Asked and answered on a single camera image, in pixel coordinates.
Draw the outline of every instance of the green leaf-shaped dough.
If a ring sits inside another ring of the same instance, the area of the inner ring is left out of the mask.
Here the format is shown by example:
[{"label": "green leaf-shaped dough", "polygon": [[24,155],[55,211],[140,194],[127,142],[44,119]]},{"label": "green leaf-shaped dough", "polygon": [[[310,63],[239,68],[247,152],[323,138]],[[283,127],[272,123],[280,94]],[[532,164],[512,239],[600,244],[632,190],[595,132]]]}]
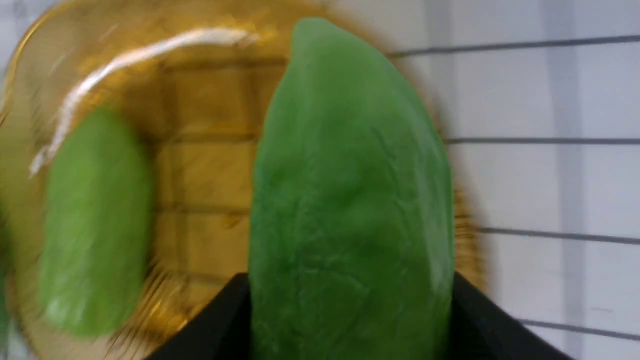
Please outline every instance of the green leaf-shaped dough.
[{"label": "green leaf-shaped dough", "polygon": [[452,198],[407,80],[356,36],[300,21],[255,164],[253,359],[441,359]]},{"label": "green leaf-shaped dough", "polygon": [[143,286],[152,201],[132,129],[107,108],[93,111],[49,170],[38,294],[49,323],[77,336],[124,324]]}]

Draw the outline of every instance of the gold tray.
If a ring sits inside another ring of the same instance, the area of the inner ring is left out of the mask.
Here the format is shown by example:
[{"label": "gold tray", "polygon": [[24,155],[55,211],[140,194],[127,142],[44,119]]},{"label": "gold tray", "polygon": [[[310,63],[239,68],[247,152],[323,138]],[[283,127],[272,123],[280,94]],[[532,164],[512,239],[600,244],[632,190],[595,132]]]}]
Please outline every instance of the gold tray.
[{"label": "gold tray", "polygon": [[[73,0],[31,27],[4,89],[0,199],[12,235],[15,314],[41,359],[141,359],[231,275],[246,271],[255,144],[293,26],[308,16],[326,12],[287,0]],[[378,44],[357,24],[332,20]],[[65,113],[76,86],[115,58],[220,28],[250,36],[178,47],[110,72]],[[115,334],[82,341],[50,328],[36,305],[46,159],[63,120],[70,129],[107,99],[134,123],[155,159],[156,235],[136,314]],[[45,165],[32,174],[37,159]],[[484,288],[476,236],[456,189],[457,268]]]}]

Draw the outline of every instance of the gray line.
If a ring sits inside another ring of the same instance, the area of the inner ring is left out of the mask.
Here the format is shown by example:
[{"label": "gray line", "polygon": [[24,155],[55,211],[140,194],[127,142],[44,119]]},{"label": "gray line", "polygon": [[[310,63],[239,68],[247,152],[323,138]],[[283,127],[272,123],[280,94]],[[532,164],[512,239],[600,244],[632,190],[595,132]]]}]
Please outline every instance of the gray line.
[{"label": "gray line", "polygon": [[[450,47],[453,44],[451,4],[448,1],[424,0],[426,11],[427,41],[429,46]],[[434,100],[431,109],[441,126],[451,123],[456,117],[458,91],[456,88],[455,57],[451,54],[436,54],[429,58],[431,82],[425,89]]]},{"label": "gray line", "polygon": [[[568,1],[542,1],[542,19],[547,38],[573,38],[574,10]],[[580,118],[580,84],[577,50],[573,46],[547,48],[547,71],[550,82],[555,135],[574,138],[582,135]],[[559,146],[556,149],[560,228],[566,233],[583,233],[584,226],[584,155],[579,145]],[[584,325],[585,285],[584,241],[562,242],[563,293],[565,322]],[[566,352],[582,359],[584,339],[581,333],[567,332]]]},{"label": "gray line", "polygon": [[459,137],[445,140],[458,144],[554,144],[554,145],[640,145],[640,138],[519,138],[519,137]]},{"label": "gray line", "polygon": [[478,228],[478,231],[484,234],[517,235],[517,236],[528,236],[531,238],[551,238],[551,239],[560,239],[560,240],[580,240],[580,241],[595,241],[595,242],[601,242],[601,243],[640,245],[640,238],[628,238],[624,236],[592,235],[592,234],[578,234],[578,233],[557,233],[557,232],[551,232],[551,231],[506,229],[501,227],[480,227]]},{"label": "gray line", "polygon": [[248,216],[250,209],[230,208],[206,204],[168,205],[156,207],[157,213],[180,213],[189,215],[237,215]]},{"label": "gray line", "polygon": [[579,334],[606,336],[608,338],[616,338],[616,339],[622,339],[622,340],[640,341],[640,335],[629,334],[626,332],[593,329],[590,327],[568,325],[565,323],[540,322],[540,321],[528,320],[528,319],[517,319],[517,320],[527,326],[543,327],[545,329],[564,330],[564,331],[570,331],[570,332],[577,332]]},{"label": "gray line", "polygon": [[587,45],[628,44],[640,42],[640,35],[623,35],[616,37],[576,38],[565,40],[545,40],[532,42],[506,42],[498,44],[434,46],[423,49],[409,49],[389,53],[392,58],[406,58],[416,55],[477,53],[480,51],[505,51],[519,49],[539,49],[549,47],[575,47]]}]

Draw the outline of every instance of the green food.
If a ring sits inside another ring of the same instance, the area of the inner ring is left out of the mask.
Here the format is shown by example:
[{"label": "green food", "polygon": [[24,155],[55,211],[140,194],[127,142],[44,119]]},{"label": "green food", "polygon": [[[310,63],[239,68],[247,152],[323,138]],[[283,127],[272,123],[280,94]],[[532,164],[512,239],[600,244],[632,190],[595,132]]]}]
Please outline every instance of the green food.
[{"label": "green food", "polygon": [[253,183],[253,360],[443,358],[451,170],[384,55],[326,20],[300,21]]},{"label": "green food", "polygon": [[151,164],[129,125],[99,108],[49,169],[38,300],[76,336],[107,334],[136,307],[153,206]]}]

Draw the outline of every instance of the gold plate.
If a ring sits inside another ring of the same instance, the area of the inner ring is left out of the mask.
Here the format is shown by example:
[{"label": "gold plate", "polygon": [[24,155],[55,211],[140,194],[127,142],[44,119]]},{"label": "gold plate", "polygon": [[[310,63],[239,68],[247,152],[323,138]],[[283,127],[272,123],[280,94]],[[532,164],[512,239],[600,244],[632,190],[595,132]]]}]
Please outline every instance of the gold plate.
[{"label": "gold plate", "polygon": [[[246,271],[255,146],[293,26],[308,16],[326,12],[287,0],[73,0],[29,30],[4,90],[0,197],[12,234],[15,312],[41,359],[141,359],[231,275]],[[179,47],[110,72],[70,113],[73,126],[111,101],[133,122],[156,164],[156,235],[145,294],[122,330],[92,341],[55,331],[36,305],[46,166],[33,176],[29,168],[50,148],[65,99],[122,54],[217,28],[244,31],[252,40]],[[476,236],[456,189],[458,270],[484,288]]]}]

